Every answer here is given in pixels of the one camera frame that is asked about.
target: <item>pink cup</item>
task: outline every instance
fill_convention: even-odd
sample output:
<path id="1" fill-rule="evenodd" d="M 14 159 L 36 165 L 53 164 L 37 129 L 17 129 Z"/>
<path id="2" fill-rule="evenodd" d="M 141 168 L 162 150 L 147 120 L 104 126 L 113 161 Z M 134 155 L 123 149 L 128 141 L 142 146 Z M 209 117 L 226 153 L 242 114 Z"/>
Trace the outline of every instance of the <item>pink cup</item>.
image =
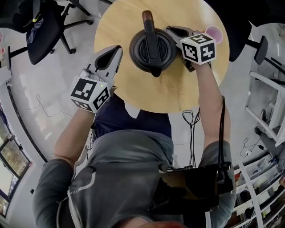
<path id="1" fill-rule="evenodd" d="M 209 26 L 208 28 L 206 28 L 205 32 L 211 37 L 213 37 L 216 40 L 217 44 L 223 41 L 223 33 L 218 27 Z"/>

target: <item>gray t-shirt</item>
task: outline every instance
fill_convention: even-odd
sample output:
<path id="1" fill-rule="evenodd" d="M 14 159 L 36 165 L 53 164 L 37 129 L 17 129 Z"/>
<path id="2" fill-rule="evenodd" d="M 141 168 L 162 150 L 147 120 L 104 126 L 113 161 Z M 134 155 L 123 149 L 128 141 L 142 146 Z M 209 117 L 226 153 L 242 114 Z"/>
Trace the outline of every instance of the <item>gray t-shirt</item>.
<path id="1" fill-rule="evenodd" d="M 218 163 L 219 142 L 203 152 L 200 167 Z M 158 179 L 158 165 L 172 165 L 173 142 L 163 134 L 122 130 L 94 142 L 94 151 L 76 178 L 64 160 L 44 165 L 34 193 L 33 211 L 37 227 L 111 228 L 118 222 L 143 217 L 149 221 L 176 220 L 187 227 L 203 227 L 203 216 L 149 213 Z M 225 161 L 231 161 L 230 145 L 224 142 Z M 234 180 L 233 169 L 229 176 Z M 213 228 L 224 227 L 232 214 L 235 190 L 219 197 L 219 208 L 210 212 Z"/>

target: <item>black kettle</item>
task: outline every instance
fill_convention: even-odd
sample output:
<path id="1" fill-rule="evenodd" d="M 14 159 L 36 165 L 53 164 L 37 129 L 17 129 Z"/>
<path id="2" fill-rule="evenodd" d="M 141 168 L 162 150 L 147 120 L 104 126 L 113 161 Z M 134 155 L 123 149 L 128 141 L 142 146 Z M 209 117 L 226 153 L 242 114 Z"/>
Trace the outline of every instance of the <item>black kettle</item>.
<path id="1" fill-rule="evenodd" d="M 151 11 L 143 11 L 142 20 L 144 30 L 132 39 L 130 57 L 138 68 L 159 77 L 175 60 L 176 44 L 165 31 L 155 28 Z"/>

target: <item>white floor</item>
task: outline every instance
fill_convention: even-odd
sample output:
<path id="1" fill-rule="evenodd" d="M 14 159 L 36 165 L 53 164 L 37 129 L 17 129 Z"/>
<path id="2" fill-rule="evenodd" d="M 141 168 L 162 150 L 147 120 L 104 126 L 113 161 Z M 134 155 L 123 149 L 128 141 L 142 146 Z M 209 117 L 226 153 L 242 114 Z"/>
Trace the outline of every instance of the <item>white floor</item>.
<path id="1" fill-rule="evenodd" d="M 12 59 L 11 84 L 14 102 L 32 138 L 47 159 L 53 157 L 54 144 L 76 111 L 75 106 L 69 100 L 69 87 L 73 77 L 80 73 L 87 59 L 94 53 L 94 35 L 100 20 L 99 17 L 108 7 L 107 4 L 98 2 L 98 0 L 81 0 L 81 4 L 97 17 L 92 26 L 82 24 L 65 32 L 70 47 L 77 48 L 76 54 L 69 55 L 63 44 L 58 42 L 55 53 L 48 55 L 37 65 L 30 63 L 27 53 Z M 87 17 L 78 9 L 71 9 L 66 22 L 70 23 L 82 18 Z M 253 27 L 250 38 L 260 41 L 261 36 L 265 35 L 269 41 L 268 57 L 274 57 L 285 63 L 285 39 L 279 37 L 278 31 L 279 27 L 276 24 Z M 25 35 L 11 31 L 7 38 L 12 51 L 25 45 Z M 255 50 L 247 46 L 240 57 L 229 64 L 227 75 L 220 85 L 231 116 L 231 152 L 234 165 L 236 164 L 235 159 L 248 161 L 261 153 L 258 147 L 254 147 L 250 156 L 246 158 L 239 156 L 246 137 L 249 138 L 247 146 L 256 144 L 259 140 L 259 136 L 253 131 L 257 123 L 244 110 L 250 85 L 249 72 L 250 70 L 258 71 L 265 76 L 271 76 L 273 72 L 276 72 L 267 63 L 257 67 L 253 60 L 254 54 Z M 264 86 L 257 86 L 256 91 L 252 92 L 254 102 L 252 99 L 249 102 L 251 108 L 257 114 L 260 113 L 274 93 L 273 90 Z M 190 157 L 189 125 L 183 120 L 182 113 L 173 113 L 169 116 L 178 163 L 180 166 L 188 165 Z M 203 130 L 199 122 L 195 132 L 197 163 L 202 156 L 203 140 Z"/>

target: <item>window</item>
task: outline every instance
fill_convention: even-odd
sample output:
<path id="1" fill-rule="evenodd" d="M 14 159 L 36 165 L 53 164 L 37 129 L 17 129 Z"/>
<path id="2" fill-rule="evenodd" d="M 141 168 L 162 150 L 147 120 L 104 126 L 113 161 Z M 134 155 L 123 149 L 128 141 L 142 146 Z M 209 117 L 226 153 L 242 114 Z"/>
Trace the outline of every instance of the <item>window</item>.
<path id="1" fill-rule="evenodd" d="M 29 168 L 21 145 L 9 139 L 11 130 L 0 107 L 0 215 L 6 216 L 9 203 L 21 178 Z"/>

